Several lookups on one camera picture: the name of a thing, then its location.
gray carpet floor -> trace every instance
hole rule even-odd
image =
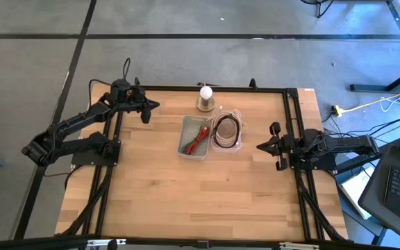
[[[0,0],[0,33],[79,33],[89,2]],[[394,4],[400,14],[400,0]],[[385,3],[336,1],[321,19],[314,14],[314,6],[289,0],[105,0],[98,1],[88,33],[400,34]],[[21,148],[50,122],[75,46],[76,40],[0,40],[0,158],[6,161],[0,240],[12,237],[33,173]],[[119,78],[127,57],[129,76],[144,85],[247,86],[255,78],[260,87],[315,88],[322,117],[335,104],[350,108],[387,96],[353,93],[349,84],[387,85],[400,77],[400,41],[86,40],[63,117],[85,110],[88,80]],[[336,122],[352,131],[398,117],[400,105],[389,112],[373,105]],[[330,121],[325,127],[338,129]],[[399,137],[400,129],[383,139]],[[48,172],[68,171],[69,164],[69,157],[60,159]],[[28,238],[53,235],[64,178],[44,179]],[[371,233],[345,219],[352,240],[371,242]],[[400,246],[400,237],[389,234],[384,242]]]

white light bulb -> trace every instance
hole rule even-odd
[[[205,100],[209,100],[209,98],[211,98],[211,96],[213,95],[213,89],[209,86],[203,86],[200,89],[200,97],[205,99]]]

red object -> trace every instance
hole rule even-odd
[[[203,128],[199,134],[199,136],[197,136],[197,138],[195,138],[195,142],[192,143],[187,149],[186,149],[186,154],[187,155],[192,155],[195,151],[195,149],[197,148],[197,146],[199,145],[199,143],[204,140],[206,137],[208,137],[209,135],[209,128]]]

yellow cable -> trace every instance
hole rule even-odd
[[[370,103],[366,103],[366,104],[363,104],[363,105],[361,105],[361,106],[357,106],[357,107],[355,107],[355,108],[350,108],[350,109],[348,109],[348,110],[344,110],[344,109],[339,109],[339,112],[340,112],[340,114],[342,114],[342,113],[347,113],[347,112],[351,112],[351,111],[355,111],[355,110],[358,110],[359,108],[364,108],[364,107],[367,107],[367,106],[370,106],[370,105],[372,105],[372,104],[375,104],[375,103],[378,103],[378,102],[381,102],[381,101],[384,101],[384,100],[388,100],[388,99],[391,99],[391,98],[395,98],[395,97],[398,97],[398,96],[400,96],[400,93],[399,94],[396,94],[396,95],[394,95],[394,96],[392,96],[392,97],[388,97],[388,98],[383,98],[383,99],[380,99],[380,100],[378,100],[378,101],[372,101],[372,102],[370,102]]]

wooden tabletop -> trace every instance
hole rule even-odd
[[[107,86],[95,85],[92,103],[108,91]],[[176,150],[183,116],[210,115],[195,107],[198,96],[198,92],[147,91],[148,98],[160,102],[150,123],[143,124],[136,113],[124,115],[121,153],[112,175],[102,236],[304,240],[293,171],[276,171],[277,158],[256,149],[270,138],[272,122],[280,122],[281,134],[286,132],[282,95],[215,92],[216,106],[242,113],[247,123],[243,146],[237,153],[217,153],[210,147],[205,160],[195,161],[179,157]],[[322,129],[314,90],[299,89],[299,100],[305,127]],[[93,124],[81,136],[102,129],[103,124]],[[57,233],[67,229],[86,205],[93,173],[93,166],[84,166],[70,178]],[[320,208],[347,237],[333,177],[313,173]],[[315,236],[310,209],[308,217]]]

